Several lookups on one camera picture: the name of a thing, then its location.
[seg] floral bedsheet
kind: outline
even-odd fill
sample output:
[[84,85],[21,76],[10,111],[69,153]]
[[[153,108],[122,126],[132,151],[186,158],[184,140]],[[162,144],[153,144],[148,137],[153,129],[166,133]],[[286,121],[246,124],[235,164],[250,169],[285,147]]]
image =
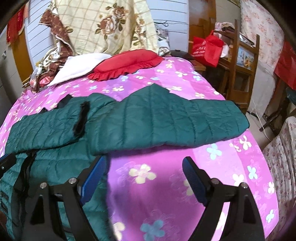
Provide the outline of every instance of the floral bedsheet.
[[279,222],[268,241],[274,240],[284,226],[296,202],[296,117],[286,119],[280,134],[263,150],[269,169],[272,172],[279,203]]
[[[103,93],[118,101],[152,83],[186,99],[224,98],[181,58],[165,58],[157,67],[141,69],[114,80],[95,82],[79,78],[38,94],[26,91],[11,108],[0,128],[0,155],[11,126],[24,115],[52,109],[67,94]],[[241,136],[198,148],[169,146],[112,153],[108,209],[118,240],[187,241],[204,207],[197,202],[182,160],[191,156],[199,168],[223,183],[247,182],[262,218],[265,236],[278,222],[278,203],[268,165],[249,130]],[[219,240],[229,205],[225,204],[213,240]]]

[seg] red pillow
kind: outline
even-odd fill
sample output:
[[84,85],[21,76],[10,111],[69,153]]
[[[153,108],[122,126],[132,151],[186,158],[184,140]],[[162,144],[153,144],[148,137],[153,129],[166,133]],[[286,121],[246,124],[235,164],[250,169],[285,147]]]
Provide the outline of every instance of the red pillow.
[[155,67],[162,60],[163,57],[146,49],[125,51],[98,64],[88,78],[97,81],[114,79],[126,73],[135,73],[139,69]]

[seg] blue gripper pad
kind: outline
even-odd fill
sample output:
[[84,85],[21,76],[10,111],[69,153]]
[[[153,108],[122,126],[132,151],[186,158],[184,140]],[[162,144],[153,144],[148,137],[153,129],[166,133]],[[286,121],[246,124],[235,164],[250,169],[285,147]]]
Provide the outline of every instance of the blue gripper pad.
[[107,167],[107,157],[101,156],[93,170],[90,172],[89,176],[87,177],[86,181],[82,185],[81,188],[81,198],[80,202],[82,205],[89,202],[96,190],[98,183],[100,182],[101,178]]
[[201,182],[199,176],[197,175],[194,167],[192,165],[196,164],[194,162],[189,162],[187,157],[183,159],[182,168],[183,172],[189,182],[192,191],[198,200],[198,202],[202,203],[204,206],[208,204],[208,199],[206,198],[206,188]]

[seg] white cable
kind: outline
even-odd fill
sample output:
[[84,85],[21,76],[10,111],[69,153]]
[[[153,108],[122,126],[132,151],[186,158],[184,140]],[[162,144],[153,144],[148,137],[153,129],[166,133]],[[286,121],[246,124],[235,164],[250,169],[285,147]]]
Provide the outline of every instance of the white cable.
[[259,118],[259,115],[258,115],[258,113],[257,113],[257,108],[256,108],[255,102],[254,102],[254,100],[253,100],[252,97],[251,97],[251,100],[253,101],[253,104],[254,104],[254,107],[255,107],[255,112],[256,112],[256,115],[257,115],[257,117],[258,117],[258,120],[259,120],[259,122],[260,122],[260,124],[261,124],[261,126],[262,126],[262,128],[263,128],[263,134],[264,134],[265,137],[271,142],[271,140],[268,138],[268,136],[267,136],[267,134],[266,134],[266,132],[265,132],[265,129],[264,129],[264,127],[263,127],[263,124],[262,124],[262,122],[261,122],[261,120],[260,120],[260,118]]

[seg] red cloth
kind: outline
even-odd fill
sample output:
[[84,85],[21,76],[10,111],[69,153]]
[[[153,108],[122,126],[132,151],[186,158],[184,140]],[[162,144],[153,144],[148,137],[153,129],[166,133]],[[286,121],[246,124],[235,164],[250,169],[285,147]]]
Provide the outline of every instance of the red cloth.
[[6,42],[14,43],[22,33],[25,24],[25,6],[21,8],[8,22],[6,31]]
[[120,75],[135,73],[139,69],[155,67],[162,60],[163,57],[150,50],[125,51],[97,65],[88,78],[97,81],[115,79]]
[[284,42],[274,73],[293,90],[296,90],[296,54],[287,41]]
[[217,67],[224,42],[213,33],[214,31],[206,39],[193,37],[191,55],[203,65]]

